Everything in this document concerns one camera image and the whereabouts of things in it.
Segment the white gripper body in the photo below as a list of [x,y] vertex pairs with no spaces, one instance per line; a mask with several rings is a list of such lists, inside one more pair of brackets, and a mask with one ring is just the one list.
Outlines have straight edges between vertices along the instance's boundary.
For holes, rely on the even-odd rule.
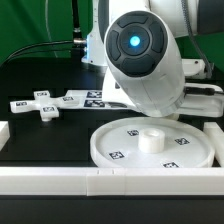
[[185,75],[184,100],[176,114],[221,117],[224,114],[224,90],[214,84],[205,84],[208,72],[201,59],[183,59]]

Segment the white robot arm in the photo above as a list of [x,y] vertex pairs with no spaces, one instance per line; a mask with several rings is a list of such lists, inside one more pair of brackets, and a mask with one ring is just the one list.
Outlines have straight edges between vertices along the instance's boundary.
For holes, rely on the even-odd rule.
[[224,32],[224,0],[92,0],[82,61],[105,73],[103,101],[151,117],[220,117],[224,97],[185,81],[212,74],[207,58],[183,59],[177,37]]

